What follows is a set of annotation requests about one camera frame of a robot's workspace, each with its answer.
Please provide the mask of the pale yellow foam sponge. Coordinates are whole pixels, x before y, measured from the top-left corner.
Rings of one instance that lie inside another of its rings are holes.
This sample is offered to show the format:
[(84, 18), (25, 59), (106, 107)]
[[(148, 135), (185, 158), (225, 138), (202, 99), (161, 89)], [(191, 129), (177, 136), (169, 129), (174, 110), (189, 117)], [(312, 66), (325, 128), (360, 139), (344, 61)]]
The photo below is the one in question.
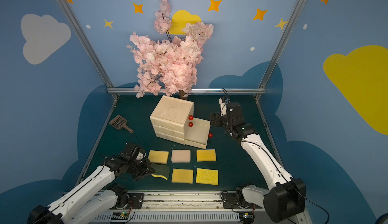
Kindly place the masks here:
[(156, 151), (156, 150), (150, 150), (148, 154), (148, 159), (151, 163), (157, 163), (157, 164), (167, 164), (169, 157), (168, 151)]

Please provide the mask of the dark green scouring sponge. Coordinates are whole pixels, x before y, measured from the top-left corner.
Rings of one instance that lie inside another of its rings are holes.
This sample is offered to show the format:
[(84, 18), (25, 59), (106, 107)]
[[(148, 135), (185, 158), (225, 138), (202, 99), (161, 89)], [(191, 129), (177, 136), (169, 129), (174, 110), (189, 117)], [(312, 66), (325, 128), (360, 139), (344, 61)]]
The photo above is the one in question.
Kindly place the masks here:
[(155, 178), (169, 179), (170, 167), (164, 164), (152, 163), (151, 168), (155, 171), (152, 176)]

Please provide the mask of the white bottom drawer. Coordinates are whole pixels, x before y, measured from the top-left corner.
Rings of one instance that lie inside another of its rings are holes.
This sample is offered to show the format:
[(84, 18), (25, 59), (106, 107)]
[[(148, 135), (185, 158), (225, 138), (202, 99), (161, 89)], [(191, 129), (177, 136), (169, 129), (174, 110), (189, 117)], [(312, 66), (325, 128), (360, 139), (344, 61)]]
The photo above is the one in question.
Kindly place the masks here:
[[(189, 127), (189, 122), (192, 122), (193, 127)], [(208, 135), (210, 132), (210, 122), (200, 118), (187, 120), (184, 127), (185, 145), (206, 149), (208, 143)]]

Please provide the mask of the light yellow coarse sponge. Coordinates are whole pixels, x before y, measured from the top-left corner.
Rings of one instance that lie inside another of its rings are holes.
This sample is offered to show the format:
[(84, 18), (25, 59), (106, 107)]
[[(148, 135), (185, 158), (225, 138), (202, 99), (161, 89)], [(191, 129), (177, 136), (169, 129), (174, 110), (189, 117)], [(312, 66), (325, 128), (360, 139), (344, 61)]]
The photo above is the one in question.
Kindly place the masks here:
[(172, 183), (192, 184), (194, 179), (193, 169), (177, 169), (174, 168), (172, 172)]

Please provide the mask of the pink sponge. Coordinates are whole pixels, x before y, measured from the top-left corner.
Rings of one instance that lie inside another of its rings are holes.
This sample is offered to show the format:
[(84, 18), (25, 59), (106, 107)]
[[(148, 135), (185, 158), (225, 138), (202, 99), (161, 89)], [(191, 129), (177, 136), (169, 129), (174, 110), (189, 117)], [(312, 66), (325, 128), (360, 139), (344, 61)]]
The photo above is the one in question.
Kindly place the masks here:
[(190, 150), (173, 150), (171, 155), (172, 163), (190, 163), (191, 151)]

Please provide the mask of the white three-drawer cabinet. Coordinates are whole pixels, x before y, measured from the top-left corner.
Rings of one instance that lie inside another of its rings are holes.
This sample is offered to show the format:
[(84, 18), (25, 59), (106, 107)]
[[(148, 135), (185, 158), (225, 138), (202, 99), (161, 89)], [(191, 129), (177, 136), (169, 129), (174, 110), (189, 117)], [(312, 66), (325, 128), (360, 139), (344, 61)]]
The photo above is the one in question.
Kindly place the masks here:
[(162, 96), (150, 115), (157, 137), (185, 144), (185, 132), (189, 129), (189, 116), (194, 114), (194, 103), (170, 96)]

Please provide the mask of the bright yellow porous sponge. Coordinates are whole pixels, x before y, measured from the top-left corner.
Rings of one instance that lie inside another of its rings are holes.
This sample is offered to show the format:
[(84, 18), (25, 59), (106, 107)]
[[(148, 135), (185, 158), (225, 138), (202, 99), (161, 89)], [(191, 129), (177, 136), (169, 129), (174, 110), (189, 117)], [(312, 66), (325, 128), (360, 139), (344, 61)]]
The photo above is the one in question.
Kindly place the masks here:
[(197, 169), (196, 183), (218, 186), (219, 171), (213, 169)]

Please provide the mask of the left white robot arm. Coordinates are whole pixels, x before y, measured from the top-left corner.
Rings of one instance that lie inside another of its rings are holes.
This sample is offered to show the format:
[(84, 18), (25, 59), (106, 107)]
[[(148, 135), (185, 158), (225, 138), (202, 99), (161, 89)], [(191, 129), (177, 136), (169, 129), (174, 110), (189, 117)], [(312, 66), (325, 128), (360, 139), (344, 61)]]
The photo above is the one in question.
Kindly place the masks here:
[(155, 170), (143, 148), (126, 143), (117, 156), (105, 157), (103, 163), (80, 184), (47, 207), (31, 211), (29, 224), (87, 224), (102, 212), (118, 206), (131, 207), (126, 188), (113, 181), (131, 174), (134, 181), (152, 175)]

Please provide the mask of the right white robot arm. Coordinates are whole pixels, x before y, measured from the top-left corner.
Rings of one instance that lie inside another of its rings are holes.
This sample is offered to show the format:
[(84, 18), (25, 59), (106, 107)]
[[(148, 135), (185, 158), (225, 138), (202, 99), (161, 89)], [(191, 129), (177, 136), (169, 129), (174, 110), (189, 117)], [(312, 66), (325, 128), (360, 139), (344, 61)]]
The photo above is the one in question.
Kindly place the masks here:
[(245, 122), (240, 104), (231, 102), (226, 89), (223, 92), (225, 95), (219, 99), (220, 112), (209, 115), (210, 124), (225, 128), (226, 134), (252, 158), (268, 186), (267, 189), (255, 185), (240, 188), (237, 193), (245, 201), (243, 208), (261, 207), (274, 223), (303, 213), (308, 201), (306, 184), (301, 178), (293, 178), (282, 167), (252, 124)]

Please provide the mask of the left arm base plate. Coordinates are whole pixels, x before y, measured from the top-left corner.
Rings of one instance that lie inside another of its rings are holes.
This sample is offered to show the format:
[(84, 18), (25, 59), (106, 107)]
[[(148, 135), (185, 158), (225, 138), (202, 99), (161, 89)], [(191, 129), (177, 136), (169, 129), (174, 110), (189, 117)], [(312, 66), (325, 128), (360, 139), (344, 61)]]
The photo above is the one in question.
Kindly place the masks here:
[(144, 199), (144, 193), (127, 193), (121, 200), (119, 207), (122, 209), (141, 209)]

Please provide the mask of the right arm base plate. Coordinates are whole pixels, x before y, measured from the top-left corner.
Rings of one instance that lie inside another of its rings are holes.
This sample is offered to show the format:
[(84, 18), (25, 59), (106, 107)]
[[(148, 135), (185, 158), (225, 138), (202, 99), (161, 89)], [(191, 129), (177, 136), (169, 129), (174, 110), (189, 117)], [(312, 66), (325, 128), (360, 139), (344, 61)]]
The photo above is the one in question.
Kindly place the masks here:
[(220, 198), (224, 209), (253, 209), (254, 205), (240, 199), (236, 192), (222, 191)]

